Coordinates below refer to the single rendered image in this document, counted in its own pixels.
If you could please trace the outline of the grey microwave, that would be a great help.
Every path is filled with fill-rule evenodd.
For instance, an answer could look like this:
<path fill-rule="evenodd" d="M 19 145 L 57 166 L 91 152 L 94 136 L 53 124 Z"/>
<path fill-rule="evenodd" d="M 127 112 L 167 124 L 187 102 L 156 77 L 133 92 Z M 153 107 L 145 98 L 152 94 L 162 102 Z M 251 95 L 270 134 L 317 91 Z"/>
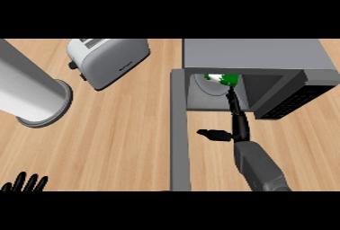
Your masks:
<path fill-rule="evenodd" d="M 207 74 L 239 77 L 241 108 L 257 119 L 281 119 L 340 85 L 340 73 L 317 40 L 184 39 L 187 109 L 226 111 L 229 88 Z"/>

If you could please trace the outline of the green and white milk carton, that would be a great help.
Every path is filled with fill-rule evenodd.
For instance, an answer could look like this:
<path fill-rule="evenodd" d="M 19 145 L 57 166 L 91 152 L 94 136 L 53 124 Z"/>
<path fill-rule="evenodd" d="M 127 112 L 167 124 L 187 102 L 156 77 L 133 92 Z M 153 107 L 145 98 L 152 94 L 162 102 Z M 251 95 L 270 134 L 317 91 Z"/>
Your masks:
<path fill-rule="evenodd" d="M 229 87 L 235 87 L 239 82 L 239 76 L 235 74 L 205 74 L 204 79 Z"/>

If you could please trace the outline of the white toaster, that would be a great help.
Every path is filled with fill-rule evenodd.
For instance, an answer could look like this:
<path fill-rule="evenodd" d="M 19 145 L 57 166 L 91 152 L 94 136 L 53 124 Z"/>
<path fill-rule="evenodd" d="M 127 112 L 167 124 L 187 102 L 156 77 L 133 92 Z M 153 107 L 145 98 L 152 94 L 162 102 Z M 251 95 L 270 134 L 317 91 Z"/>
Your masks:
<path fill-rule="evenodd" d="M 150 54 L 146 39 L 71 39 L 69 69 L 77 69 L 96 91 L 103 90 Z"/>

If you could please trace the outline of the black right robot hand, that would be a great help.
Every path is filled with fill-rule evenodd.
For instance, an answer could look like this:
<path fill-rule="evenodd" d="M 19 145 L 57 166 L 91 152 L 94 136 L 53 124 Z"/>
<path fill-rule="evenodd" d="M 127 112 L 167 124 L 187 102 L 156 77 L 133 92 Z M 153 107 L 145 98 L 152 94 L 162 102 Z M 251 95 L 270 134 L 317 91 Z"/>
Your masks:
<path fill-rule="evenodd" d="M 196 133 L 207 137 L 213 141 L 248 141 L 249 140 L 249 126 L 244 111 L 241 110 L 239 100 L 233 88 L 229 88 L 226 94 L 229 100 L 229 110 L 230 110 L 230 133 L 224 130 L 215 129 L 199 129 Z"/>

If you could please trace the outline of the grey microwave door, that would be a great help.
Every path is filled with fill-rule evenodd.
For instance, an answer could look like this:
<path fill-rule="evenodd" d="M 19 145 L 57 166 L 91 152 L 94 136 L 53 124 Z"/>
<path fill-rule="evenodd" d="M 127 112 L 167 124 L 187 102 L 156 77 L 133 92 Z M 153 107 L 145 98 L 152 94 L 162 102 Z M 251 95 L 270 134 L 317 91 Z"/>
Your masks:
<path fill-rule="evenodd" d="M 170 74 L 170 191 L 190 191 L 184 70 Z"/>

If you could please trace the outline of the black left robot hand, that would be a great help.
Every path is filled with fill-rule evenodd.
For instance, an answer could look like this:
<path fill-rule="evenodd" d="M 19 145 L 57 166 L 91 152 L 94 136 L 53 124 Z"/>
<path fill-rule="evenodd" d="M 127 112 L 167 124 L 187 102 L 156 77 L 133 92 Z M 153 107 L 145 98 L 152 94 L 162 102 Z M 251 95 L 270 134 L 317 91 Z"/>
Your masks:
<path fill-rule="evenodd" d="M 20 172 L 14 182 L 6 182 L 0 187 L 0 191 L 13 191 L 13 192 L 40 192 L 44 190 L 47 184 L 47 177 L 38 178 L 38 175 L 34 173 L 31 177 L 26 177 L 26 172 Z"/>

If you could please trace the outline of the grey paper towel holder base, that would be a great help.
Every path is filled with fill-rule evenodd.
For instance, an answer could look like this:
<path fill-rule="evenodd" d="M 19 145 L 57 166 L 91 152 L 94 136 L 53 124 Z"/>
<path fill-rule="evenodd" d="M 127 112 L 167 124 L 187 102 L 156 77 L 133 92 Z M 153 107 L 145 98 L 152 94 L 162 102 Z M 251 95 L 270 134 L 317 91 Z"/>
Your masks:
<path fill-rule="evenodd" d="M 56 79 L 57 85 L 62 89 L 63 96 L 60 99 L 60 103 L 57 104 L 57 107 L 54 108 L 53 112 L 48 113 L 47 117 L 44 117 L 40 120 L 29 120 L 22 117 L 16 117 L 16 120 L 20 125 L 23 125 L 28 128 L 43 128 L 53 123 L 59 121 L 62 116 L 65 115 L 68 109 L 72 105 L 72 88 L 71 86 L 59 79 Z"/>

